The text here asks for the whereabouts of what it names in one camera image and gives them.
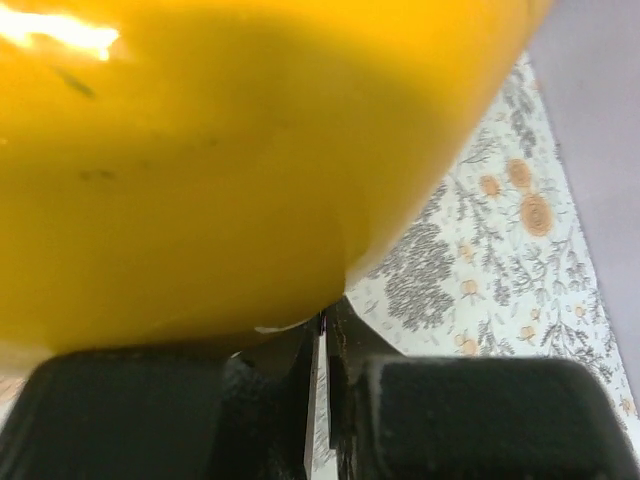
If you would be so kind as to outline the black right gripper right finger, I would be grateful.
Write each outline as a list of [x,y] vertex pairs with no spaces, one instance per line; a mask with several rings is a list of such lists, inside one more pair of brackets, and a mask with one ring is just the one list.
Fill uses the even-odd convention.
[[600,383],[561,358],[406,356],[347,299],[324,313],[342,479],[629,479]]

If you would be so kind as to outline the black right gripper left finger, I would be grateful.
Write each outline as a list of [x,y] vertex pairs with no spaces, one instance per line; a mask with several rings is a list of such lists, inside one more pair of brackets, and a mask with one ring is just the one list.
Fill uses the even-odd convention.
[[1,432],[5,479],[304,479],[319,336],[228,357],[94,350],[29,376]]

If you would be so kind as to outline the yellow suitcase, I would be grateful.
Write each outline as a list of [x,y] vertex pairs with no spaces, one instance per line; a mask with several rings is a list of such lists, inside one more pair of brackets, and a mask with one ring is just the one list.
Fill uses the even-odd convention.
[[1,360],[287,329],[417,215],[547,1],[5,1]]

